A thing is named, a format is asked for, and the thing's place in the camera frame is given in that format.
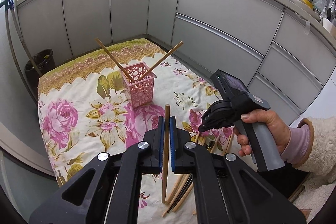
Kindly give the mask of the cream fleece sleeve forearm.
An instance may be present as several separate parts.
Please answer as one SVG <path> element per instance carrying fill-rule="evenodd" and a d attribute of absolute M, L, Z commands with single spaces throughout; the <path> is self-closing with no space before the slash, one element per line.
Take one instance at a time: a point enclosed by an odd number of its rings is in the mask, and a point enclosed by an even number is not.
<path fill-rule="evenodd" d="M 335 118 L 304 118 L 290 132 L 281 158 L 296 170 L 309 172 L 294 192 L 293 204 L 310 222 L 335 188 Z"/>

